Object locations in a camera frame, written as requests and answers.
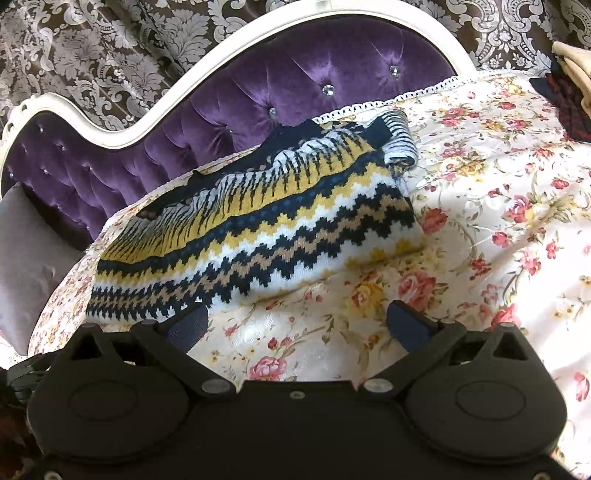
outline beige cloth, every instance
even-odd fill
[[[552,44],[552,51],[562,56],[562,60],[558,60],[562,71],[583,93],[581,107],[591,118],[591,51],[559,41]]]

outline blue gripper pad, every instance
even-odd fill
[[[207,313],[204,314],[202,309],[197,308],[187,313],[177,313],[177,315],[183,318],[166,332],[166,341],[172,343],[182,353],[188,353],[207,333]]]
[[[433,327],[421,321],[419,315],[399,300],[393,301],[386,312],[386,325],[390,335],[409,353],[422,348],[436,332]]]

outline screw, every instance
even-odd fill
[[[293,392],[290,393],[290,398],[292,400],[301,400],[305,396],[306,396],[306,394],[300,390],[294,390]]]
[[[219,395],[230,390],[230,382],[222,378],[210,378],[201,384],[201,390],[211,395]]]
[[[394,388],[385,378],[370,378],[363,386],[371,393],[387,393]]]

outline floral blanket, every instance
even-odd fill
[[[212,316],[189,355],[238,386],[246,379],[357,383],[404,355],[385,326],[393,299],[475,330],[514,322],[567,402],[569,421],[554,454],[587,478],[591,145],[568,139],[554,108],[515,72],[481,73],[396,105],[407,112],[420,153],[406,178],[426,248],[394,260],[376,252],[373,267]],[[100,253],[143,205],[186,178],[109,221],[54,293],[30,354],[67,342],[85,319]]]

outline white lace trim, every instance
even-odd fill
[[[393,103],[401,102],[402,100],[407,100],[409,98],[418,98],[425,95],[432,95],[434,93],[443,92],[445,90],[452,90],[457,88],[461,85],[465,85],[470,82],[474,82],[475,80],[482,80],[489,77],[494,76],[518,76],[519,74],[523,74],[523,72],[519,70],[481,70],[476,72],[473,76],[469,77],[449,77],[442,82],[424,88],[420,90],[415,90],[414,92],[406,92],[398,95],[395,98],[390,100],[375,100],[373,102],[365,102],[365,103],[356,103],[354,105],[344,106],[343,108],[339,108],[338,110],[334,110],[331,113],[325,113],[324,115],[320,115],[314,117],[312,120],[317,124],[325,124],[326,122],[330,121],[338,121],[344,117],[354,115],[361,112],[366,112],[368,110],[374,108],[380,108],[387,105],[392,105]]]

